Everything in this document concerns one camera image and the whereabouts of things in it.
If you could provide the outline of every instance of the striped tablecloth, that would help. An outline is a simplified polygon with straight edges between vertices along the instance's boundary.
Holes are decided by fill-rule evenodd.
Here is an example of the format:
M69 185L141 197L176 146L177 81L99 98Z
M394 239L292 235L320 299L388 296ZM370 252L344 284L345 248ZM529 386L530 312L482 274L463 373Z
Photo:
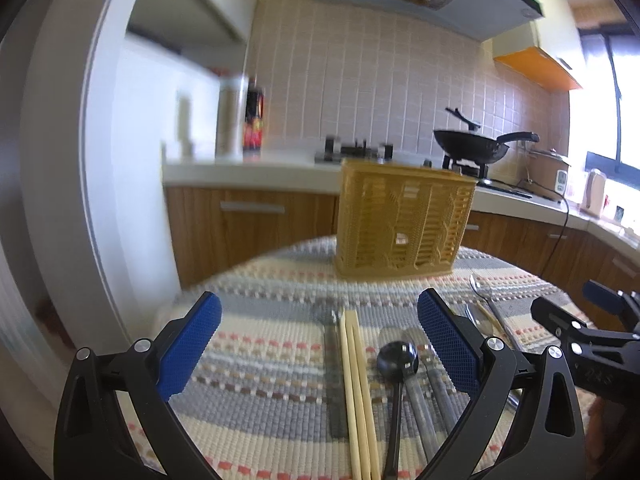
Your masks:
M223 319L185 391L170 404L207 461L225 479L345 480L351 477L345 438L328 427L328 391L335 374L324 366L324 329L331 310L358 312L366 345L376 434L383 461L390 425L391 389L376 370L376 354L387 342L411 339L421 354L422 386L436 438L447 436L434 388L443 388L459 416L468 402L442 364L428 359L417 315L421 291L432 286L457 314L482 301L469 285L474 272L491 284L496 305L527 351L557 340L530 316L531 301L545 296L574 316L584 314L555 286L475 250L461 248L448 276L391 282L344 282L335 277L335 239L320 238L261 256L185 291L159 312L158 331L183 316L204 290L216 293ZM427 374L425 364L436 374ZM578 391L583 413L590 394ZM123 412L143 459L159 468L130 404ZM408 398L402 412L399 477L414 478L426 458ZM513 412L506 407L479 468L495 461Z

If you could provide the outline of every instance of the woven basket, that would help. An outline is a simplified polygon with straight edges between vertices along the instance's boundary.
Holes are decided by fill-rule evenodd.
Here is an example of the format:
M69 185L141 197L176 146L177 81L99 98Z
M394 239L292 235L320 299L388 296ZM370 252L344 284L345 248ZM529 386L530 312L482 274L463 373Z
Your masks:
M451 272L476 181L451 171L346 160L335 270L384 280Z

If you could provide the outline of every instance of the window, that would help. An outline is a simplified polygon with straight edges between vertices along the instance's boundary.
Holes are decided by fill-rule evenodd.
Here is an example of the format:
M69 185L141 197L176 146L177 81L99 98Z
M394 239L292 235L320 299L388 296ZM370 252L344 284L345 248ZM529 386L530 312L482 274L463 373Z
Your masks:
M581 39L587 73L584 89L570 92L571 199L580 202L584 172L598 169L628 224L640 219L640 39L606 30Z

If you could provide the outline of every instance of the pan handle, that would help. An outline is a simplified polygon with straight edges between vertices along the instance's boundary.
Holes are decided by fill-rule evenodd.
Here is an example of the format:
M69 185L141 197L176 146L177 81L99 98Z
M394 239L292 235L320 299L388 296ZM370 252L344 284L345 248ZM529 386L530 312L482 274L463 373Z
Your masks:
M496 142L512 142L514 140L528 140L529 142L539 142L540 137L532 132L513 132L496 137Z
M445 108L445 110L454 117L460 119L463 123L466 123L466 125L469 127L470 132L476 132L482 126L482 124L480 123L475 123L471 119L467 119L462 113L460 113L460 110L458 110L457 108L455 110L452 110L451 108L447 107Z

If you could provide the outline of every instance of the orange cabinet underside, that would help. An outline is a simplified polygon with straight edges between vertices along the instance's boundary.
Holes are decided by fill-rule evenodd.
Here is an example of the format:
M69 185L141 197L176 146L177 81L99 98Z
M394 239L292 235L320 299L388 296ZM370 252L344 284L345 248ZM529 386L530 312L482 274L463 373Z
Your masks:
M510 66L549 92L582 88L555 59L536 46L494 59Z

